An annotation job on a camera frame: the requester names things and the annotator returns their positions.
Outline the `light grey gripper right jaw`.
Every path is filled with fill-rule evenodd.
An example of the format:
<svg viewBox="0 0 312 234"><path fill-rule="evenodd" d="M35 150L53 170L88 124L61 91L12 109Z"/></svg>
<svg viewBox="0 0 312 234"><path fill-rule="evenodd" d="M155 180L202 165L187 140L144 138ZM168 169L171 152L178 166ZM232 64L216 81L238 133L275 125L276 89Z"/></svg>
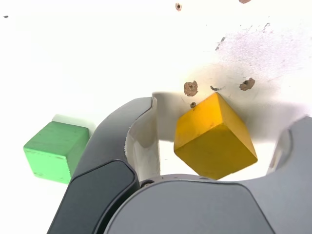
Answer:
<svg viewBox="0 0 312 234"><path fill-rule="evenodd" d="M139 190L107 234L309 234L312 231L312 119L285 133L276 170L250 180L171 180Z"/></svg>

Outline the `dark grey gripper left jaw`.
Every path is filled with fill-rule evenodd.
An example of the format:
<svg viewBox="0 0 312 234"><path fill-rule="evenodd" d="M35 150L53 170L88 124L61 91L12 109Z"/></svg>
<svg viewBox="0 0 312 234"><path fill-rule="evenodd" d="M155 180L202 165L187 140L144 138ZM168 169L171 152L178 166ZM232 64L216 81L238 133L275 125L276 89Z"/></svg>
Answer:
<svg viewBox="0 0 312 234"><path fill-rule="evenodd" d="M103 233L140 183L159 176L156 113L156 98L136 98L95 129L48 233Z"/></svg>

